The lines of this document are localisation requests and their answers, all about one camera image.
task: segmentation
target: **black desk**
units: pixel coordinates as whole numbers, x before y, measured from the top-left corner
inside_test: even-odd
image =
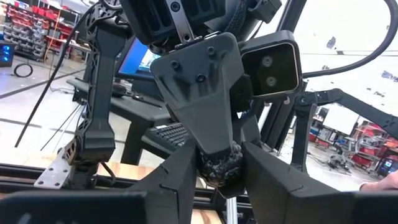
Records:
[[[77,79],[67,80],[67,83],[75,87],[79,98],[87,99],[87,83]],[[155,147],[151,148],[153,150],[148,149],[146,148],[148,145],[141,141],[141,137],[148,128],[170,123],[170,114],[165,104],[160,101],[157,101],[157,104],[163,107],[152,106],[126,96],[122,98],[112,97],[111,112],[131,122],[126,143],[124,144],[121,163],[138,165],[142,149],[147,149],[155,155],[164,157],[165,152],[153,151]]]

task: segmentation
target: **joint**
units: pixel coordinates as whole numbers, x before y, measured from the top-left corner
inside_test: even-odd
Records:
[[[242,174],[243,154],[240,145],[233,141],[232,147],[222,155],[204,155],[198,161],[199,174],[205,182],[215,188],[224,187]]]

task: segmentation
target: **metal plate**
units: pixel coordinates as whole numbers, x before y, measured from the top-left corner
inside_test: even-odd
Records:
[[[63,159],[65,148],[61,149],[57,158],[48,166],[36,180],[34,187],[41,189],[60,189],[70,173],[70,165]]]

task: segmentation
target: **monitor screen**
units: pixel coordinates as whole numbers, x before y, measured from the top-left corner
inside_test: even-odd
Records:
[[[135,78],[153,78],[150,72],[150,64],[160,56],[153,54],[146,45],[134,39],[123,60],[118,75]]]

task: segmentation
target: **desk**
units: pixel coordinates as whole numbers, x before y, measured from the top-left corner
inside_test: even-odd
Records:
[[[87,83],[77,79],[67,80],[67,83],[78,90],[79,98],[87,99]],[[121,159],[123,164],[138,165],[142,149],[145,146],[141,141],[141,137],[148,128],[169,123],[170,114],[165,104],[160,101],[157,101],[157,104],[162,105],[162,107],[159,108],[141,101],[133,100],[131,97],[112,97],[111,112],[131,122]],[[159,154],[164,154],[164,152],[158,152],[154,148],[148,151],[157,156],[159,156]]]
[[[7,156],[10,159],[2,157],[0,158],[0,161],[2,163],[9,163],[8,161],[10,161],[11,163],[16,163],[15,165],[20,165],[20,166],[47,168],[51,164],[51,162],[55,159],[56,155],[39,152],[39,153],[33,153],[28,156],[24,155],[24,153],[21,153],[20,155],[17,155],[16,153],[10,153]],[[108,162],[107,165],[109,166],[109,168],[112,169],[116,177],[125,178],[125,179],[140,180],[153,171],[153,169],[148,167],[132,166],[127,164],[119,164],[115,162]],[[109,176],[107,171],[102,166],[99,167],[98,174]],[[3,197],[6,197],[6,195],[0,194],[0,198]],[[193,210],[191,223],[222,224],[218,214],[215,211],[210,211],[210,210]]]

